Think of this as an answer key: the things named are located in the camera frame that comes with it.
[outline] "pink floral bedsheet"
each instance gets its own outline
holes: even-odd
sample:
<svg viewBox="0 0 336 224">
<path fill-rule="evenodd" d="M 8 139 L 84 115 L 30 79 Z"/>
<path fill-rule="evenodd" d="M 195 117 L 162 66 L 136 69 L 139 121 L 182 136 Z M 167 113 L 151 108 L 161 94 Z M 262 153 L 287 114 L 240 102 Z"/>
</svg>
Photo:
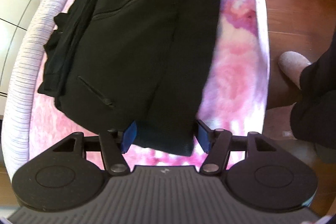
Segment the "pink floral bedsheet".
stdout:
<svg viewBox="0 0 336 224">
<path fill-rule="evenodd" d="M 68 0 L 66 12 L 74 0 Z M 29 153 L 34 158 L 65 136 L 82 131 L 53 103 L 53 98 L 37 93 L 42 82 L 44 56 L 39 70 L 31 114 Z M 221 0 L 218 38 L 213 62 L 203 91 L 198 117 L 210 128 L 225 128 L 235 135 L 261 132 L 269 78 L 269 46 L 265 0 Z M 132 145 L 124 155 L 134 165 L 195 165 L 200 167 L 206 154 L 195 140 L 191 157 L 170 155 Z M 243 158 L 231 153 L 229 166 Z M 90 152 L 88 160 L 103 168 L 100 154 Z"/>
</svg>

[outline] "white logo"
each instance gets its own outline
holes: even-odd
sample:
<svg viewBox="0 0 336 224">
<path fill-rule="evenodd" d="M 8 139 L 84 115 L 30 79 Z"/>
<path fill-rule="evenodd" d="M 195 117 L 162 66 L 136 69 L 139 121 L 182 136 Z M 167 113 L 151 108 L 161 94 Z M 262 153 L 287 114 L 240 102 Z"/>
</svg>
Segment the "white logo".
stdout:
<svg viewBox="0 0 336 224">
<path fill-rule="evenodd" d="M 168 168 L 164 168 L 163 170 L 161 170 L 161 173 L 167 174 L 170 170 Z"/>
</svg>

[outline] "wooden floor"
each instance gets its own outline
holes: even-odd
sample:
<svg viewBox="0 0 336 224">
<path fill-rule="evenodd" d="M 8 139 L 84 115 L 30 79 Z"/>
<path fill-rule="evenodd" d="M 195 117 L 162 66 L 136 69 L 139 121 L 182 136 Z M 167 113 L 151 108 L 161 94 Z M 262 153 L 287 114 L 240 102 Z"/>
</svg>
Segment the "wooden floor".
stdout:
<svg viewBox="0 0 336 224">
<path fill-rule="evenodd" d="M 271 74 L 268 108 L 290 105 L 299 90 L 277 66 L 279 55 L 297 51 L 315 61 L 331 42 L 336 25 L 336 0 L 266 0 L 270 42 Z M 336 165 L 322 163 L 306 142 L 286 141 L 283 146 L 309 164 L 319 178 L 311 208 L 325 215 L 336 196 Z"/>
</svg>

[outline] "black fabric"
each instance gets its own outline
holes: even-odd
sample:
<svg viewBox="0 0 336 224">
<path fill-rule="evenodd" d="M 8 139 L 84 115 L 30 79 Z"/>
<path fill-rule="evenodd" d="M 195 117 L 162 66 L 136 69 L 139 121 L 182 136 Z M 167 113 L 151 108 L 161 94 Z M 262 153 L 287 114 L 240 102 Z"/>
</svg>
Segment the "black fabric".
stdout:
<svg viewBox="0 0 336 224">
<path fill-rule="evenodd" d="M 291 113 L 295 138 L 336 149 L 336 31 L 329 49 L 301 73 L 303 99 Z"/>
<path fill-rule="evenodd" d="M 220 0 L 75 0 L 45 46 L 39 93 L 97 134 L 137 122 L 135 144 L 191 155 Z"/>
</svg>

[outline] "tie-dye pink fabric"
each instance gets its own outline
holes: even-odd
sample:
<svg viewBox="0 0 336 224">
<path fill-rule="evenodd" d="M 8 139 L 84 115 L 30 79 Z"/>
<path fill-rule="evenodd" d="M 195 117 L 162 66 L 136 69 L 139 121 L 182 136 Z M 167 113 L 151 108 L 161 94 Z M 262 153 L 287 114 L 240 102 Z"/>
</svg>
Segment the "tie-dye pink fabric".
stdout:
<svg viewBox="0 0 336 224">
<path fill-rule="evenodd" d="M 67 1 L 64 12 L 72 2 Z M 36 89 L 42 82 L 45 60 L 44 56 Z M 221 0 L 218 38 L 198 117 L 211 128 L 225 128 L 235 135 L 261 132 L 268 75 L 265 0 Z M 53 98 L 35 91 L 29 135 L 30 159 L 75 131 L 82 131 L 86 136 L 94 135 L 59 112 L 54 107 Z M 195 143 L 191 157 L 169 155 L 135 145 L 124 156 L 131 168 L 134 165 L 195 165 L 199 168 L 206 155 L 197 141 Z M 87 158 L 102 168 L 99 153 L 90 152 Z M 243 153 L 232 153 L 229 166 L 242 158 Z"/>
</svg>

